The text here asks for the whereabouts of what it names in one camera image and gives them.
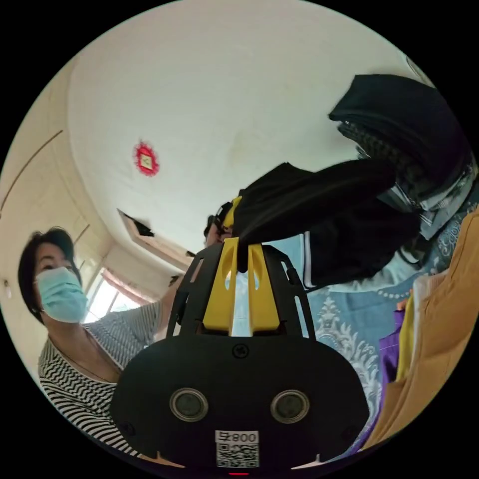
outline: yellow fabric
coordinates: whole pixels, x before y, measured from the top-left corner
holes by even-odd
[[[237,196],[233,201],[233,206],[226,213],[225,220],[223,221],[223,226],[225,228],[231,228],[235,222],[235,209],[240,204],[241,196]]]
[[[387,385],[385,407],[364,449],[406,427],[444,386],[476,323],[478,284],[479,209],[464,219],[447,274],[421,302],[417,345],[409,374]]]
[[[403,325],[399,333],[399,361],[396,381],[404,379],[411,367],[414,347],[414,296],[411,296],[406,304]]]

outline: qr code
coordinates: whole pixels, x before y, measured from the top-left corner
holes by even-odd
[[[220,468],[259,467],[259,444],[216,444],[216,464]]]

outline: striped shirt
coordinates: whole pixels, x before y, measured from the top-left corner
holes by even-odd
[[[161,310],[159,302],[147,304],[107,314],[84,328],[123,370],[133,357],[154,342]],[[78,372],[49,339],[40,355],[38,372],[47,397],[74,426],[113,448],[132,456],[139,454],[123,439],[110,417],[116,384],[95,381]]]

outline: purple fabric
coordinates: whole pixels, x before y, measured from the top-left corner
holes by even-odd
[[[386,386],[389,383],[393,383],[396,380],[396,375],[398,372],[398,363],[399,363],[399,333],[401,332],[401,327],[404,322],[404,316],[406,312],[403,311],[394,311],[394,321],[396,323],[396,330],[393,334],[386,336],[379,340],[379,364],[381,367],[381,376],[382,376],[382,394],[381,394],[381,402],[379,405],[379,411],[376,415],[376,419],[371,424],[371,427],[364,432],[362,438],[353,450],[349,452],[349,454],[355,454],[358,452],[368,440],[371,432],[376,427],[376,423],[378,422],[379,415],[381,410],[384,407],[384,401],[386,399]]]

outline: sleeve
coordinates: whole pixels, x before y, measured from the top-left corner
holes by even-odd
[[[122,319],[133,336],[143,345],[154,342],[154,336],[162,321],[162,302],[140,306],[121,313]]]
[[[86,403],[46,378],[40,378],[40,383],[50,402],[80,431],[126,454],[135,457],[139,455],[139,452],[123,439],[106,412],[88,407]]]

